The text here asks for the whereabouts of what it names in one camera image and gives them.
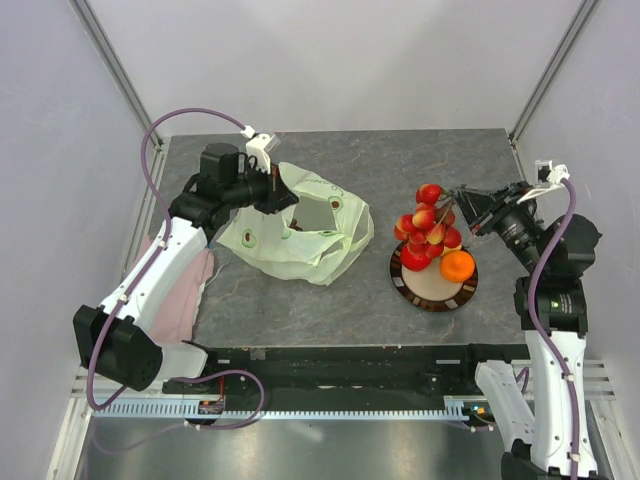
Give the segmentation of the small red yellow fruits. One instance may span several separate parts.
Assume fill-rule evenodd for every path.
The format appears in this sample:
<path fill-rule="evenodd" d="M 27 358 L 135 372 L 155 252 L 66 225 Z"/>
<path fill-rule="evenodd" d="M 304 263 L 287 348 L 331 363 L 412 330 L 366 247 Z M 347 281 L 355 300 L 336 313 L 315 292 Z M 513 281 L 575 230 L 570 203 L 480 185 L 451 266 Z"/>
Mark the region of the small red yellow fruits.
<path fill-rule="evenodd" d="M 394 236 L 409 245 L 412 253 L 424 253 L 432 260 L 443 256 L 442 242 L 456 245 L 462 236 L 454 226 L 456 215 L 450 193 L 438 184 L 421 185 L 415 193 L 413 213 L 399 217 Z"/>

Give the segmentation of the green avocado print plastic bag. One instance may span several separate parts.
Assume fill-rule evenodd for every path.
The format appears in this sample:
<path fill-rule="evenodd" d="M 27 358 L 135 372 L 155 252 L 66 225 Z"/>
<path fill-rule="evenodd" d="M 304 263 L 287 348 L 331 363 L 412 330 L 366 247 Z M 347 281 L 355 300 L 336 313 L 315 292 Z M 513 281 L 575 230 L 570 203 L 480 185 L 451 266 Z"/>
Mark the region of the green avocado print plastic bag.
<path fill-rule="evenodd" d="M 218 243 L 272 277 L 327 286 L 374 237 L 369 205 L 312 171 L 281 163 L 280 172 L 299 203 L 274 215 L 242 208 Z M 288 228 L 293 218 L 304 231 Z"/>

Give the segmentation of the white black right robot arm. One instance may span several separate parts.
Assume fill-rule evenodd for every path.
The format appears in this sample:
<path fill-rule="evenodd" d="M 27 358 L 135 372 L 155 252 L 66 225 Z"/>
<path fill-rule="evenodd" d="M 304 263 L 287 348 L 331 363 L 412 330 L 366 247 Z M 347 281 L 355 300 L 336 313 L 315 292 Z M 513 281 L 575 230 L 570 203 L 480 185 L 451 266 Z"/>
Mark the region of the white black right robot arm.
<path fill-rule="evenodd" d="M 458 368 L 467 392 L 483 392 L 498 424 L 504 479 L 597 479 L 587 427 L 584 356 L 587 305 L 581 277 L 595 261 L 601 238 L 577 214 L 571 182 L 567 211 L 548 227 L 534 217 L 541 189 L 526 182 L 499 190 L 454 188 L 451 196 L 476 236 L 496 234 L 528 274 L 515 282 L 516 313 L 534 375 L 527 403 L 504 360 L 472 359 Z"/>

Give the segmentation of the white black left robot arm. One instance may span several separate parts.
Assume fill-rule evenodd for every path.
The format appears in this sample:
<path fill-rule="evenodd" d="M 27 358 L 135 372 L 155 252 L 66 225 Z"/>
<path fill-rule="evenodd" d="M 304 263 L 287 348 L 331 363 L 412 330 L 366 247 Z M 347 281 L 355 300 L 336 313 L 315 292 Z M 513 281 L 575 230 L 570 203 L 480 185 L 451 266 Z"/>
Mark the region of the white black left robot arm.
<path fill-rule="evenodd" d="M 184 378 L 198 393 L 216 388 L 220 371 L 207 361 L 205 349 L 185 341 L 156 342 L 152 325 L 179 277 L 233 210 L 253 207 L 276 214 L 297 203 L 270 160 L 275 142 L 275 137 L 259 134 L 243 150 L 226 143 L 206 147 L 198 173 L 171 202 L 140 261 L 98 306 L 83 305 L 75 313 L 79 355 L 90 373 L 135 391 L 173 378 Z"/>

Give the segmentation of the purple grape bunch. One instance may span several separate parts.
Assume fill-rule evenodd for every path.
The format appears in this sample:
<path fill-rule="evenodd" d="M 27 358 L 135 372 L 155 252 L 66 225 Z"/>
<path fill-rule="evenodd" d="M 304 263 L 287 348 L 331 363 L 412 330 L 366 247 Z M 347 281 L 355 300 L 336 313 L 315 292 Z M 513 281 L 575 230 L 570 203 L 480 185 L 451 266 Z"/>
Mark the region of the purple grape bunch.
<path fill-rule="evenodd" d="M 304 231 L 304 228 L 298 223 L 298 220 L 296 218 L 293 218 L 291 220 L 291 222 L 288 225 L 288 228 L 291 230 L 299 231 L 299 232 Z"/>

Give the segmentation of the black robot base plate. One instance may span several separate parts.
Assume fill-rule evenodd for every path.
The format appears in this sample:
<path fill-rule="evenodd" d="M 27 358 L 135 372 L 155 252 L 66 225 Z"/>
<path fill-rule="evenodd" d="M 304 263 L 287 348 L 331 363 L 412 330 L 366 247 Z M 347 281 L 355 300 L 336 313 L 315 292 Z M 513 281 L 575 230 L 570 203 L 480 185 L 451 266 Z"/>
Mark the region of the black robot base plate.
<path fill-rule="evenodd" d="M 475 368 L 486 360 L 526 360 L 522 344 L 219 348 L 208 380 L 170 380 L 165 394 L 223 394 L 233 405 L 435 407 L 447 396 L 477 396 Z M 210 376 L 222 373 L 222 380 Z"/>

